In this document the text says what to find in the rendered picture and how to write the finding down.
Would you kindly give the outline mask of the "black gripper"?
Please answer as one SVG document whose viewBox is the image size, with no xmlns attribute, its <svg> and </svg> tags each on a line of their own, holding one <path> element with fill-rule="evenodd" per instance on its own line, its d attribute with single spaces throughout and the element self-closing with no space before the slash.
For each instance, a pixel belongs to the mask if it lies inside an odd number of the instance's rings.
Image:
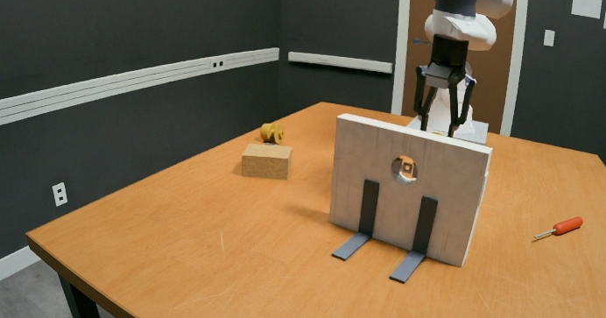
<svg viewBox="0 0 606 318">
<path fill-rule="evenodd" d="M 463 125 L 467 121 L 469 113 L 469 105 L 472 96 L 473 87 L 476 85 L 477 80 L 472 79 L 467 75 L 466 72 L 466 60 L 469 48 L 469 41 L 457 41 L 452 39 L 444 39 L 438 37 L 437 34 L 433 35 L 433 47 L 431 60 L 427 66 L 416 67 L 417 84 L 414 98 L 413 110 L 418 112 L 418 119 L 421 122 L 420 131 L 426 132 L 426 127 L 429 118 L 429 110 L 433 104 L 433 100 L 437 94 L 439 88 L 431 86 L 427 95 L 426 101 L 422 108 L 423 95 L 425 89 L 426 76 L 425 72 L 431 66 L 432 62 L 441 62 L 444 64 L 452 65 L 455 73 L 459 74 L 459 79 L 456 84 L 450 83 L 448 85 L 449 101 L 450 101 L 450 120 L 451 123 L 448 128 L 448 138 L 453 138 L 454 131 L 460 128 L 460 124 Z M 465 81 L 465 93 L 462 103 L 462 111 L 460 117 L 458 117 L 458 84 L 464 79 Z M 465 120 L 466 119 L 466 120 Z M 454 127 L 453 127 L 454 126 Z"/>
</svg>

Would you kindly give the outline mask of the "beige wooden door panel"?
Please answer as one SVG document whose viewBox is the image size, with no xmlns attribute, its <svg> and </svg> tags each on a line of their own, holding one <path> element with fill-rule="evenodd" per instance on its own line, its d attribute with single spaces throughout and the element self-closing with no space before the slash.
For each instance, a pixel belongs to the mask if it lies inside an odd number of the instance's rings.
<svg viewBox="0 0 606 318">
<path fill-rule="evenodd" d="M 462 268 L 492 148 L 343 114 L 336 117 L 328 221 L 358 232 L 364 180 L 379 184 L 372 237 L 412 250 L 423 196 L 438 201 L 426 256 Z M 405 156 L 416 179 L 393 172 Z"/>
</svg>

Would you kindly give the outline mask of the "orange-handled screwdriver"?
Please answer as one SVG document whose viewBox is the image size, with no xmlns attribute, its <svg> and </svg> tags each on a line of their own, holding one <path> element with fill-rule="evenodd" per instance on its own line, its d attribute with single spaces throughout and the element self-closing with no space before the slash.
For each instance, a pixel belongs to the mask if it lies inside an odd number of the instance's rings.
<svg viewBox="0 0 606 318">
<path fill-rule="evenodd" d="M 576 228 L 578 228 L 578 227 L 581 227 L 581 226 L 582 226 L 582 224 L 583 224 L 583 220 L 582 220 L 582 218 L 581 218 L 581 217 L 579 217 L 579 216 L 577 216 L 577 217 L 575 217 L 575 218 L 572 218 L 572 219 L 566 220 L 566 221 L 564 221 L 564 222 L 561 222 L 561 223 L 556 223 L 556 224 L 553 226 L 553 229 L 552 229 L 552 230 L 549 230 L 549 231 L 547 231 L 547 232 L 544 232 L 544 233 L 538 234 L 537 236 L 534 236 L 534 238 L 537 238 L 537 237 L 542 237 L 542 236 L 547 235 L 547 234 L 552 233 L 552 232 L 554 232 L 556 235 L 559 235 L 559 234 L 562 234 L 562 233 L 564 233 L 564 232 L 567 232 L 567 231 L 570 231 L 570 230 L 576 229 Z"/>
</svg>

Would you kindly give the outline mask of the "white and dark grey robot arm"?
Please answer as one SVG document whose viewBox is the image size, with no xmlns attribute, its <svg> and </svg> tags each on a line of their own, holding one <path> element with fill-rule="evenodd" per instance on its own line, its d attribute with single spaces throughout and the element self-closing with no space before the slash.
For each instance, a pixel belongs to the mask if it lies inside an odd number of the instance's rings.
<svg viewBox="0 0 606 318">
<path fill-rule="evenodd" d="M 490 50 L 496 41 L 495 27 L 485 16 L 499 19 L 511 11 L 513 4 L 513 0 L 434 1 L 436 4 L 433 15 L 428 17 L 425 23 L 428 39 L 433 43 L 433 35 L 437 34 L 444 39 L 467 40 L 469 50 L 473 51 Z M 437 62 L 432 63 L 425 73 L 426 85 L 439 88 L 427 123 L 437 131 L 448 132 L 450 125 L 447 87 L 450 82 L 456 84 L 459 79 L 459 74 L 453 70 L 452 65 Z"/>
</svg>

